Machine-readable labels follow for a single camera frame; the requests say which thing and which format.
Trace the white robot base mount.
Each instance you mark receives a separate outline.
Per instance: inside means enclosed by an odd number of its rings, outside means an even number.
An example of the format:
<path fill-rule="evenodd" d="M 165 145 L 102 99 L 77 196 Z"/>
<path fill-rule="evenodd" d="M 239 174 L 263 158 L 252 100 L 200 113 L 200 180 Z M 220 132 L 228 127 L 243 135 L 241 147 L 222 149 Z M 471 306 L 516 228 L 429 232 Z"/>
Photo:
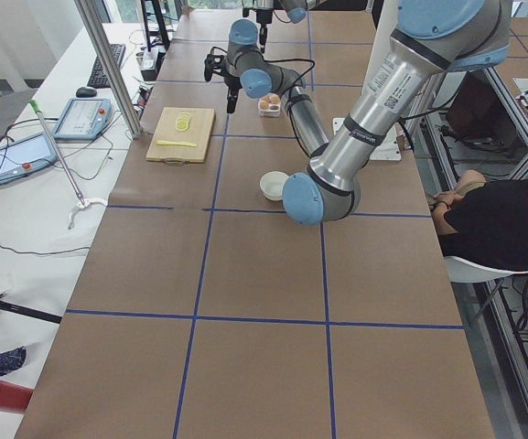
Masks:
<path fill-rule="evenodd" d="M 370 159 L 372 161 L 400 161 L 402 155 L 398 144 L 398 131 L 394 125 L 385 136 L 382 144 L 374 149 Z"/>

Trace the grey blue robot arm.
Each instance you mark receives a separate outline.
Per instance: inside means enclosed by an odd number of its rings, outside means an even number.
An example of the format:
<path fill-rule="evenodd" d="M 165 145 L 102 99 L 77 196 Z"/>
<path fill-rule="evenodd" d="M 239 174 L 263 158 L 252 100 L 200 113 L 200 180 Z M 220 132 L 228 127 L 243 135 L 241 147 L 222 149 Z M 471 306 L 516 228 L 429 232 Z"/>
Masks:
<path fill-rule="evenodd" d="M 275 93 L 309 161 L 283 185 L 286 214 L 303 225 L 340 220 L 361 201 L 357 173 L 434 75 L 480 70 L 503 62 L 509 48 L 509 1 L 397 1 L 389 52 L 365 81 L 361 97 L 332 138 L 305 91 L 304 77 L 264 59 L 258 29 L 242 18 L 230 29 L 225 54 L 210 53 L 204 77 L 223 77 L 227 111 L 239 91 L 253 98 Z"/>

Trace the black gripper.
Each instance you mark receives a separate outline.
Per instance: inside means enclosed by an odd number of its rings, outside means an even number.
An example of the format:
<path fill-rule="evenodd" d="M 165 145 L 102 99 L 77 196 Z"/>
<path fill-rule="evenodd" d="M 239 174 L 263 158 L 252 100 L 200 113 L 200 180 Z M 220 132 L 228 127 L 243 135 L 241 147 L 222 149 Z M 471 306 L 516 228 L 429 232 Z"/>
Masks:
<path fill-rule="evenodd" d="M 223 78 L 223 82 L 228 87 L 226 113 L 234 113 L 241 83 L 240 79 L 231 72 L 231 65 L 227 61 L 226 53 L 227 51 L 223 48 L 211 47 L 204 59 L 203 76 L 206 82 L 210 82 L 214 75 Z"/>

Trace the second grey robot arm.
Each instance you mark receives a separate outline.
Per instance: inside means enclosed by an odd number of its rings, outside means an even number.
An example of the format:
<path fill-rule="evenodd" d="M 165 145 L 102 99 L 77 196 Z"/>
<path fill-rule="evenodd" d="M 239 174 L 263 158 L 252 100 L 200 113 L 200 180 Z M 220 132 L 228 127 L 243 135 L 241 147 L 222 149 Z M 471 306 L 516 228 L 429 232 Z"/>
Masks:
<path fill-rule="evenodd" d="M 205 58 L 204 79 L 210 81 L 214 74 L 222 76 L 228 87 L 244 89 L 253 99 L 269 92 L 283 95 L 294 87 L 302 87 L 301 74 L 265 60 L 261 52 L 267 38 L 265 26 L 271 22 L 273 4 L 255 1 L 253 8 L 260 21 L 254 23 L 241 18 L 232 23 L 226 53 L 216 56 L 210 52 Z"/>

